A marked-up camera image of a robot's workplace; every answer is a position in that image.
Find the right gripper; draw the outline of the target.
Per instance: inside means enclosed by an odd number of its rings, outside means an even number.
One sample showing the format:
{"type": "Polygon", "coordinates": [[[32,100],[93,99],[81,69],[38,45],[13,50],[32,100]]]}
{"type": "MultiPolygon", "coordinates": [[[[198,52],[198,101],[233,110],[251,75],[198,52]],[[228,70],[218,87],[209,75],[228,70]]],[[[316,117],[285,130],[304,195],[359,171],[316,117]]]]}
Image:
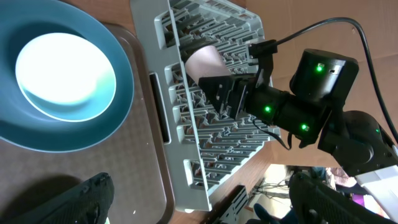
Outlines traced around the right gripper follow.
{"type": "Polygon", "coordinates": [[[255,74],[218,77],[201,77],[198,86],[218,113],[229,108],[229,116],[235,120],[244,111],[246,95],[257,83],[255,74]]]}

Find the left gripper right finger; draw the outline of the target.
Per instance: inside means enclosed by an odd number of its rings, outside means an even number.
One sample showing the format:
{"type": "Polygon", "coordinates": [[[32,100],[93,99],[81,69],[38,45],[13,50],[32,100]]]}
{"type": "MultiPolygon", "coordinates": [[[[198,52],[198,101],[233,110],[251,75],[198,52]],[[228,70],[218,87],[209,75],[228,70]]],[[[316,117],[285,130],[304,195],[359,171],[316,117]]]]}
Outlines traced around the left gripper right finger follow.
{"type": "Polygon", "coordinates": [[[290,178],[289,196],[299,223],[394,223],[301,172],[290,178]]]}

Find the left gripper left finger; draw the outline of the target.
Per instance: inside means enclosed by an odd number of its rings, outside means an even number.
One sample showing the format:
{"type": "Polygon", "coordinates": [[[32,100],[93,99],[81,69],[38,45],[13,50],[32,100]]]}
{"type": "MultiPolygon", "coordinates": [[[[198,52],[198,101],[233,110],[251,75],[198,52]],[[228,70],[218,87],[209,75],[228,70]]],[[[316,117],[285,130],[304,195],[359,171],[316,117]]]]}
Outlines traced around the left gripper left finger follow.
{"type": "Polygon", "coordinates": [[[49,177],[11,201],[6,223],[105,223],[113,200],[113,180],[105,172],[86,181],[70,175],[49,177]]]}

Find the pink plastic cup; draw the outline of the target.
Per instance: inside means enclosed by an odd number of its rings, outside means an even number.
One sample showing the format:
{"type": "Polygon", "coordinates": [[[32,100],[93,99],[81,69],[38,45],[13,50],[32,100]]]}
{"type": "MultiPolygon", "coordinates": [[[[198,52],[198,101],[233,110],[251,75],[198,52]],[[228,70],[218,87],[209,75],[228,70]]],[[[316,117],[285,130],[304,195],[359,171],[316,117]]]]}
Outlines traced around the pink plastic cup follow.
{"type": "Polygon", "coordinates": [[[199,84],[200,78],[231,75],[223,58],[212,45],[202,47],[193,53],[185,63],[185,71],[196,84],[199,84]]]}

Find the dark blue plate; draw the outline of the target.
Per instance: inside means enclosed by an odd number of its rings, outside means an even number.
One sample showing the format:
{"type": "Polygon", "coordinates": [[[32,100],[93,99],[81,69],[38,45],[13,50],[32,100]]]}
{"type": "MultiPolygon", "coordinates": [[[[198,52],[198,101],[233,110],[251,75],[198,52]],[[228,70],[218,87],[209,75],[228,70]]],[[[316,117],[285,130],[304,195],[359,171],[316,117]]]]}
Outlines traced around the dark blue plate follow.
{"type": "Polygon", "coordinates": [[[1,138],[36,151],[70,152],[91,147],[112,135],[126,119],[134,98],[129,59],[115,36],[86,12],[61,1],[1,2],[1,138]],[[116,74],[116,95],[96,118],[66,122],[34,108],[16,80],[19,52],[30,40],[49,33],[82,37],[109,59],[116,74]]]}

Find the light blue small bowl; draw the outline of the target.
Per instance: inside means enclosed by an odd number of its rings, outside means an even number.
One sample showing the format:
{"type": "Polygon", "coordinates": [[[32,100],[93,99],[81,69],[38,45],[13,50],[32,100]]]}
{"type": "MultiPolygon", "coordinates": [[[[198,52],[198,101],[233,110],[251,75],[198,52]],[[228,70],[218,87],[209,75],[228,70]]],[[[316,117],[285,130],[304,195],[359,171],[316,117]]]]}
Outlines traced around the light blue small bowl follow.
{"type": "Polygon", "coordinates": [[[16,58],[17,84],[41,113],[66,122],[98,117],[116,95],[116,74],[107,56],[77,35],[49,33],[23,46],[16,58]]]}

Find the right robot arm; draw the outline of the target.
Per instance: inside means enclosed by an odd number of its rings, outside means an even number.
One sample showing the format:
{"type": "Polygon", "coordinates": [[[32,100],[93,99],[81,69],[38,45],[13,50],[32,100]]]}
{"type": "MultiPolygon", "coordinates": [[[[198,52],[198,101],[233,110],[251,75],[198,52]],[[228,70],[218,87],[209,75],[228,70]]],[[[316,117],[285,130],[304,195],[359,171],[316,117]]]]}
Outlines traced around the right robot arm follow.
{"type": "Polygon", "coordinates": [[[269,84],[272,56],[272,50],[258,55],[256,74],[232,75],[213,52],[195,82],[217,111],[230,107],[231,118],[253,115],[286,130],[300,147],[317,144],[362,184],[397,176],[396,149],[385,130],[370,114],[343,109],[359,71],[355,59],[305,49],[290,91],[282,91],[269,84]]]}

